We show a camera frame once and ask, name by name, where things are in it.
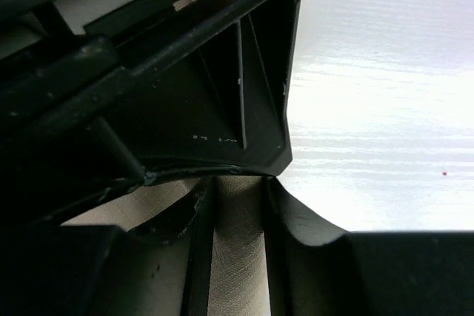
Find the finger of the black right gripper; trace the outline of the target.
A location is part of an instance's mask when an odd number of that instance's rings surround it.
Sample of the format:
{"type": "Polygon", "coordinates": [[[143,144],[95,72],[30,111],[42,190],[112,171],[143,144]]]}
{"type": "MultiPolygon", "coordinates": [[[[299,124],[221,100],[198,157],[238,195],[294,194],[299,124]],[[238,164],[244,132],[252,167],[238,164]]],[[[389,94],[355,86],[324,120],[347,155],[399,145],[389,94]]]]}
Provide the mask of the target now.
{"type": "Polygon", "coordinates": [[[300,0],[197,0],[119,52],[130,85],[106,122],[146,183],[278,175],[300,0]]]}

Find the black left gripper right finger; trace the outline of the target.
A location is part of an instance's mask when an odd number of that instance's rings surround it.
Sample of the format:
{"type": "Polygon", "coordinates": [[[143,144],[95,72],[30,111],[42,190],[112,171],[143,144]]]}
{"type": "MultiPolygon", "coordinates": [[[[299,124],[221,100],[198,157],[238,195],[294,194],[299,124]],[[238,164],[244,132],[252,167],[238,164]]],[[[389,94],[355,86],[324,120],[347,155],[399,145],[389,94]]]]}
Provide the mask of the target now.
{"type": "Polygon", "coordinates": [[[273,315],[471,315],[471,232],[348,232],[261,183],[273,315]]]}

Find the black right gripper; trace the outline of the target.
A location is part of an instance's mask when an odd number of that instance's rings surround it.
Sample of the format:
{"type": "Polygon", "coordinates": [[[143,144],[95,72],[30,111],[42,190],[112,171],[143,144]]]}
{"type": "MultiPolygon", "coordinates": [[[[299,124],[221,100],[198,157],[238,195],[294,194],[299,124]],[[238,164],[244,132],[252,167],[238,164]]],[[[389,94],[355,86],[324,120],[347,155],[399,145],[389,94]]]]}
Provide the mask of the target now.
{"type": "Polygon", "coordinates": [[[170,40],[139,54],[178,0],[1,0],[1,224],[60,221],[154,179],[123,121],[106,114],[190,53],[170,40]],[[130,51],[125,45],[130,44],[130,51]]]}

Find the beige cloth napkin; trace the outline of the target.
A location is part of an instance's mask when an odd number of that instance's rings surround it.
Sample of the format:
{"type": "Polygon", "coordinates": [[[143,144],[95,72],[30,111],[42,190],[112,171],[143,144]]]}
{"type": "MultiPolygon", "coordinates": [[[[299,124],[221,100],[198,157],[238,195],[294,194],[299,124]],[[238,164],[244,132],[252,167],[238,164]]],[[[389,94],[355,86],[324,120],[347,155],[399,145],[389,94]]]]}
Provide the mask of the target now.
{"type": "MultiPolygon", "coordinates": [[[[174,2],[173,15],[195,1],[174,2]]],[[[260,315],[267,293],[261,183],[278,175],[205,175],[143,182],[116,191],[100,204],[88,206],[70,218],[15,226],[114,225],[130,231],[184,197],[201,179],[211,178],[215,217],[205,315],[260,315]]],[[[1,224],[1,230],[12,226],[1,224]]]]}

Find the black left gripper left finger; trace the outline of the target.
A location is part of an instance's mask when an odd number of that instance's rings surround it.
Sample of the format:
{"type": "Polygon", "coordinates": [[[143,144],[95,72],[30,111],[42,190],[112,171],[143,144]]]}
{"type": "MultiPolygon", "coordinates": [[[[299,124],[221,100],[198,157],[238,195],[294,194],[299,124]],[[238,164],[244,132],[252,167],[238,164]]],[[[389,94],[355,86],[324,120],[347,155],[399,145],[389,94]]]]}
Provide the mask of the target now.
{"type": "Polygon", "coordinates": [[[1,230],[3,315],[205,315],[214,181],[125,231],[114,225],[1,230]]]}

